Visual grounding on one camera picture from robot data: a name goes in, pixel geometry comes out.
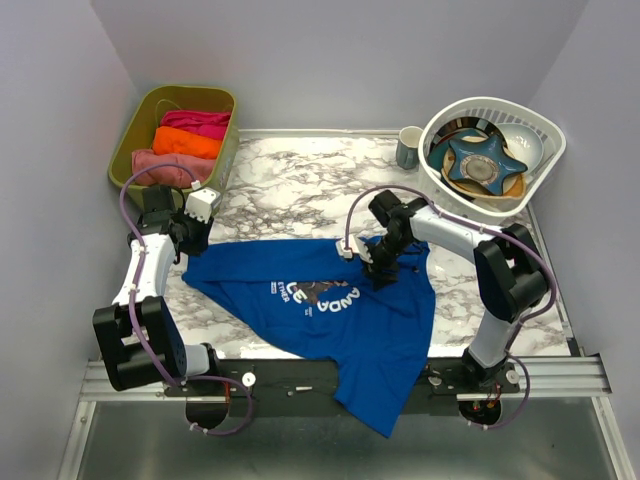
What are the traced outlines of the blue t shirt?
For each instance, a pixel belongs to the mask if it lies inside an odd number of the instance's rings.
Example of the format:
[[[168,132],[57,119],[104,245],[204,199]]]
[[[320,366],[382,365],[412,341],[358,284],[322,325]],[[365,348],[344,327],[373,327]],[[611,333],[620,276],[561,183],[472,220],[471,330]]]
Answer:
[[[336,362],[335,399],[389,437],[426,366],[436,296],[427,243],[410,246],[395,283],[375,290],[332,239],[220,243],[188,261],[183,281],[269,344]]]

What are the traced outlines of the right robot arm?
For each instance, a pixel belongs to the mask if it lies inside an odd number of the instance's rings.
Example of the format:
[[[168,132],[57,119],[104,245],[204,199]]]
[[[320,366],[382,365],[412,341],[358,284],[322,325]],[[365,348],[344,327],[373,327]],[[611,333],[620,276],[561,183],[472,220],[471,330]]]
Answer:
[[[360,256],[376,290],[397,282],[399,257],[419,242],[440,246],[474,265],[484,314],[459,371],[467,389],[485,390],[496,380],[522,325],[556,300],[557,282],[529,230],[521,224],[486,226],[423,196],[404,203],[390,190],[377,194],[368,209],[386,233],[375,243],[357,241],[350,250]]]

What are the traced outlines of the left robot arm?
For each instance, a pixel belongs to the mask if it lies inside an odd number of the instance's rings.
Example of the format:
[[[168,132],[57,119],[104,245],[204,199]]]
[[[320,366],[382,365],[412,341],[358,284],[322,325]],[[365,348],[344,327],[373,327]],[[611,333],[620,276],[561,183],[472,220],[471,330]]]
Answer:
[[[208,237],[220,192],[200,188],[175,203],[176,189],[155,185],[142,195],[142,212],[128,236],[131,258],[112,304],[92,318],[104,366],[117,391],[152,383],[180,381],[201,395],[214,393],[222,380],[213,347],[187,345],[165,300],[171,266],[182,255],[196,257]]]

